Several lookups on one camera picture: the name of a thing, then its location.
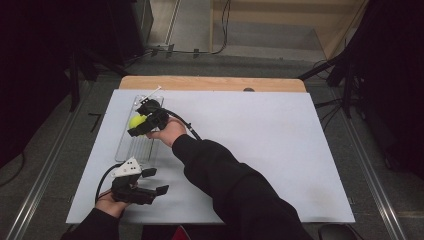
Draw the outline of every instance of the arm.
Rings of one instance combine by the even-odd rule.
[[[62,235],[62,240],[76,239],[119,239],[119,218],[128,203],[115,202],[112,193],[99,198],[95,208],[84,221],[72,231]]]
[[[259,172],[239,163],[222,145],[197,141],[181,131],[178,121],[171,121],[148,136],[172,147],[185,165],[187,179],[212,197],[215,212],[243,239],[312,239],[296,210]]]

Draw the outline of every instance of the transparent container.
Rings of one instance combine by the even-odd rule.
[[[115,160],[117,162],[125,162],[129,158],[134,157],[139,164],[154,165],[159,140],[148,139],[145,135],[131,137],[127,132],[129,121],[132,117],[139,114],[136,110],[141,105],[140,101],[145,97],[145,95],[137,95],[131,103],[131,110],[126,124],[123,127],[121,141],[119,142],[119,147],[115,155]],[[162,96],[150,96],[149,98],[158,101],[162,106],[164,100]]]

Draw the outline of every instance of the black sleeve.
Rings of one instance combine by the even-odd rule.
[[[61,240],[118,240],[119,219],[97,208],[78,227],[62,235]]]
[[[172,151],[187,179],[213,199],[213,208],[243,239],[312,239],[296,210],[256,170],[222,145],[180,136]]]

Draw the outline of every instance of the yellow ball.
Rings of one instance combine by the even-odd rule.
[[[134,117],[132,117],[128,123],[128,127],[131,128],[135,128],[138,125],[140,125],[141,123],[143,123],[144,121],[146,121],[146,116],[144,115],[136,115]]]

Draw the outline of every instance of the floor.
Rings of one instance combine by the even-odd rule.
[[[151,2],[155,17],[149,39],[151,46],[166,49],[174,44],[174,50],[179,51],[208,50],[209,1]],[[222,36],[218,35],[221,26],[215,25],[214,30],[216,50],[221,46]],[[230,22],[227,48],[217,56],[198,59],[193,59],[191,54],[175,53],[170,58],[161,54],[146,56],[127,66],[127,70],[143,75],[295,78],[322,59],[324,54],[312,29]],[[322,72],[305,82],[316,103],[338,98],[342,92],[343,86],[329,88],[320,79],[326,76]],[[96,140],[96,114],[105,112],[119,81],[119,76],[105,71],[98,82],[84,82],[81,90],[84,104],[78,113],[68,112],[70,98],[66,98],[28,144],[25,158],[19,156],[0,169],[0,180],[8,179],[26,159],[18,177],[0,188],[0,239],[8,236],[8,239],[58,239],[67,230],[65,220],[72,197]],[[327,141],[356,219],[352,227],[363,239],[422,239],[424,181],[408,172],[387,169],[384,155],[355,107],[351,108],[352,119],[339,111],[329,120],[325,116],[333,108],[330,105],[317,109],[317,114],[323,118],[323,127],[328,122]],[[67,122],[72,125],[63,128]],[[36,183],[45,184],[36,187]],[[320,225],[304,226],[318,239]],[[140,232],[140,226],[123,224],[121,239],[139,239]]]

